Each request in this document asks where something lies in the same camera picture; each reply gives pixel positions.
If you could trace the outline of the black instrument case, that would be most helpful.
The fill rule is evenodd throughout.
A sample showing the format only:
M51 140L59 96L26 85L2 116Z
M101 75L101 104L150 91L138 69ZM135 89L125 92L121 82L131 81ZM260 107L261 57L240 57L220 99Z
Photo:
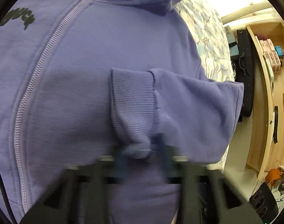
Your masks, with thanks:
M241 117L250 117L254 98L254 59L252 39L247 29L237 30L239 58L236 62L236 80L244 84Z

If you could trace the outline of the pink drawer organizer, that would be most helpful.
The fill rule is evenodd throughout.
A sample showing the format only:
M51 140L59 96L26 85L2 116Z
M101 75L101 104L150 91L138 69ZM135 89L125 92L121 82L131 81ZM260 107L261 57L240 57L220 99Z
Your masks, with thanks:
M274 73L279 73L281 69L281 60L271 39L258 39L257 36L256 39L258 40L264 58L266 62L269 62L272 71Z

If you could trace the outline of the cat print fleece blanket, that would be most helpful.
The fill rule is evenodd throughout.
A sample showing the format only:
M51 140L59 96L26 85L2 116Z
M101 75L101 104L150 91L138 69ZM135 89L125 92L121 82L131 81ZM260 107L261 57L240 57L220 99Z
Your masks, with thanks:
M176 8L193 36L207 78L234 81L229 44L218 12L206 0L182 0Z

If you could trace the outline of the purple zip hoodie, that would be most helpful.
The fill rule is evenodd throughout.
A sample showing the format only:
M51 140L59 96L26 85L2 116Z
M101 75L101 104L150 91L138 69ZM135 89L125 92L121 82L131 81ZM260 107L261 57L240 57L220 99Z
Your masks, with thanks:
M121 145L111 223L171 223L179 187L155 137L216 163L235 131L241 83L205 75L181 0L18 0L0 23L0 173L17 221L69 164Z

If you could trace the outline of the wooden shelf unit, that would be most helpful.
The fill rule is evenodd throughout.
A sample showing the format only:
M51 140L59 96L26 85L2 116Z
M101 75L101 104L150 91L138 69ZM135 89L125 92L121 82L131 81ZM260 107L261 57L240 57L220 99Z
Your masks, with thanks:
M253 41L255 72L252 135L246 166L255 170L260 180L265 171L284 166L284 64L271 80L258 39L269 38L284 54L284 23L256 23L246 28Z

